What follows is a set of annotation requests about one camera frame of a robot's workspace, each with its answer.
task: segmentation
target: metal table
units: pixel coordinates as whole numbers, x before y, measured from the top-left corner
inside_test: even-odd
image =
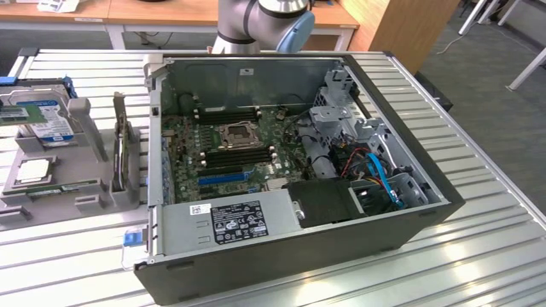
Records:
[[[114,124],[114,91],[130,96],[127,113],[143,132],[140,161],[146,177],[148,96],[142,52],[42,50],[36,57],[18,60],[12,74],[27,78],[68,74],[79,95],[90,97],[91,115],[100,129]],[[397,59],[379,52],[354,56],[468,204],[399,250],[179,306],[544,303],[545,216]],[[370,103],[366,106],[377,114]],[[14,129],[0,130],[0,182],[16,149],[14,133]],[[146,187],[142,191],[146,202]],[[120,214],[0,232],[0,306],[154,306],[134,273],[126,272],[120,264],[122,234],[144,222],[142,206]]]

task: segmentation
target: green ram module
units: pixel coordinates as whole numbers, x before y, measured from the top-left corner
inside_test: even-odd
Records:
[[[30,123],[47,123],[39,106],[4,106],[0,107],[0,127],[27,125]]]

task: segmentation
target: paper on desk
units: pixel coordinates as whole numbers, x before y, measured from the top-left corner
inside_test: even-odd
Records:
[[[70,13],[76,11],[79,0],[40,0],[38,10],[42,12]]]

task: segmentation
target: wooden cabinet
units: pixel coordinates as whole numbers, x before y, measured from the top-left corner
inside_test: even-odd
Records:
[[[350,51],[391,51],[415,73],[460,0],[339,0],[361,27]]]

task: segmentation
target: power supply label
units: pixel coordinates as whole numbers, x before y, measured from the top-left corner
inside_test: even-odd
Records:
[[[269,235],[259,201],[211,208],[214,240],[233,243]]]

